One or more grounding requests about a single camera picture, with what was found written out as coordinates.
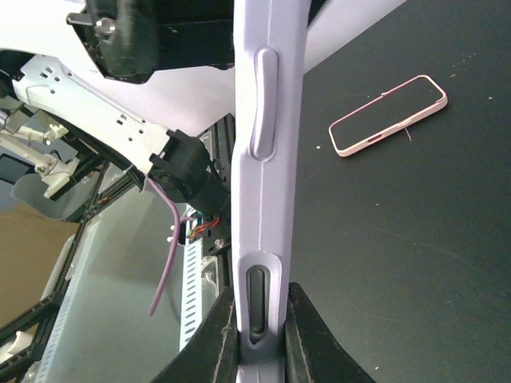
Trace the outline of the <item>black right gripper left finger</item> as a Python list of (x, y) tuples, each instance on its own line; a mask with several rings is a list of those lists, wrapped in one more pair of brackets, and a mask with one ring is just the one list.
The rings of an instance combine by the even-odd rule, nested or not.
[(234, 290), (226, 287), (188, 344), (154, 378), (156, 383), (231, 383), (239, 365)]

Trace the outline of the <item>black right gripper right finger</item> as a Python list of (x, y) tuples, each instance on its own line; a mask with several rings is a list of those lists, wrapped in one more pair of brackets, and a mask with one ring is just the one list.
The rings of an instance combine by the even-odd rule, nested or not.
[(285, 348), (287, 382), (374, 383), (336, 341), (297, 282), (289, 284)]

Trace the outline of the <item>lavender phone case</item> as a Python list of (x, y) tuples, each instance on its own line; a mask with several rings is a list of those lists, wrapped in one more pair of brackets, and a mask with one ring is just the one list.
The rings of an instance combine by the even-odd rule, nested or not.
[(239, 382), (285, 379), (308, 1), (234, 4), (232, 265)]

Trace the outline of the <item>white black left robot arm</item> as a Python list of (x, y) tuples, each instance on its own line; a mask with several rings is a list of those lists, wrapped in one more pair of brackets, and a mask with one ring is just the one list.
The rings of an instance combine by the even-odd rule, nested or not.
[(231, 1), (4, 1), (1, 84), (116, 166), (205, 215), (228, 172), (198, 133), (228, 109)]

